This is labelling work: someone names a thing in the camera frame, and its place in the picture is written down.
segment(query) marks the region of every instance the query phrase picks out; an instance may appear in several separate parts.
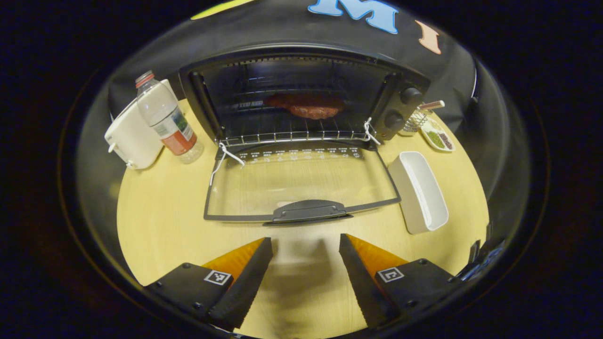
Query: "bottle label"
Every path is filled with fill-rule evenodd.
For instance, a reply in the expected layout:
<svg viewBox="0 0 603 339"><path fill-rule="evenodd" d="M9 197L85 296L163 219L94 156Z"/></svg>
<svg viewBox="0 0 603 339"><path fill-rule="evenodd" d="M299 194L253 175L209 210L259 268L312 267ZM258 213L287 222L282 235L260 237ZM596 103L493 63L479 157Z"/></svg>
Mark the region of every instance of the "bottle label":
<svg viewBox="0 0 603 339"><path fill-rule="evenodd" d="M177 156L186 153L197 141L197 135L192 131L191 125L186 121L178 106L153 126L153 129L159 135L161 142Z"/></svg>

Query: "yellow sticker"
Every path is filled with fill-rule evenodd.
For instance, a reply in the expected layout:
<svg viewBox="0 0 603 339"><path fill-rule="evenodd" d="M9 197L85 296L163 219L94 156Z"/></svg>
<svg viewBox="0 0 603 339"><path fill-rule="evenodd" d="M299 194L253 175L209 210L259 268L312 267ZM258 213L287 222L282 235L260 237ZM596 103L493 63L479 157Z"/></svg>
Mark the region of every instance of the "yellow sticker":
<svg viewBox="0 0 603 339"><path fill-rule="evenodd" d="M225 10L233 8L233 7L237 7L242 4L246 4L251 1L254 1L254 0L232 0L229 2L225 2L223 4L216 5L216 6L213 6L212 8L208 8L205 11L202 11L201 13L193 16L191 18L191 20L197 20L197 19L201 19L203 17L208 17L210 15L219 13L221 11L225 11Z"/></svg>

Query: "white rectangular dish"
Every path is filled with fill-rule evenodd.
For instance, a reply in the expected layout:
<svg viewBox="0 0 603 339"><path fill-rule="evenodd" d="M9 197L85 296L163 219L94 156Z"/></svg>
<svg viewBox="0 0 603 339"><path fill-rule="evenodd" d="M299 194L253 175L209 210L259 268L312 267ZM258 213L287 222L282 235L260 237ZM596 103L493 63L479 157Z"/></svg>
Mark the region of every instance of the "white rectangular dish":
<svg viewBox="0 0 603 339"><path fill-rule="evenodd" d="M431 167L419 152L402 152L389 166L400 193L410 234L437 230L448 222L448 208Z"/></svg>

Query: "white ceramic tray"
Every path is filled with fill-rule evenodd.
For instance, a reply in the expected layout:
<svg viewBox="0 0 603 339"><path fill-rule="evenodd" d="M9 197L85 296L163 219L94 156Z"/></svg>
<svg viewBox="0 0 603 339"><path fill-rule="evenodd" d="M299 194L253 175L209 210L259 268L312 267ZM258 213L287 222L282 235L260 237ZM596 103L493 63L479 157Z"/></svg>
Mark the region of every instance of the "white ceramic tray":
<svg viewBox="0 0 603 339"><path fill-rule="evenodd" d="M409 233L437 230L448 222L442 191L421 153L402 152L388 169L402 199L400 205Z"/></svg>
<svg viewBox="0 0 603 339"><path fill-rule="evenodd" d="M433 142L433 140L431 140L431 138L429 137L429 135L428 135L429 132L433 132L433 133L437 134L438 137L440 138L440 141L444 145L444 147L440 147L440 146L436 145ZM444 131L442 126L438 122L433 120L432 118L427 118L427 121L425 121L423 126L421 126L421 134L423 135L423 137L425 138L427 143L438 151L452 152L456 149L454 144L452 143L452 140L450 140L450 136L448 136L448 134L446 133L446 131ZM448 143L450 144L449 146L446 145L446 142L442 138L442 135L445 135L446 139L448 140Z"/></svg>

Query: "small plate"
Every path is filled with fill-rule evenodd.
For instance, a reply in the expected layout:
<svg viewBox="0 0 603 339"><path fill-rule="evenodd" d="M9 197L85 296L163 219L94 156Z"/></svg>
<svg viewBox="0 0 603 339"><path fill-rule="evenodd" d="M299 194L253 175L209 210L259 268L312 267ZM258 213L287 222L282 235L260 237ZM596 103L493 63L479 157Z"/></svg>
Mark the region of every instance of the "small plate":
<svg viewBox="0 0 603 339"><path fill-rule="evenodd" d="M448 136L448 134L446 134L446 131L444 131L439 122L436 122L432 118L427 118L427 121L425 121L423 126L421 126L421 134L423 135L425 140L427 140L427 143L438 151L452 152L456 150L454 144L452 143L452 140L450 140L450 137ZM437 137L436 140L439 141L439 145L436 144L437 141L434 142L429 137L430 135L433 137Z"/></svg>

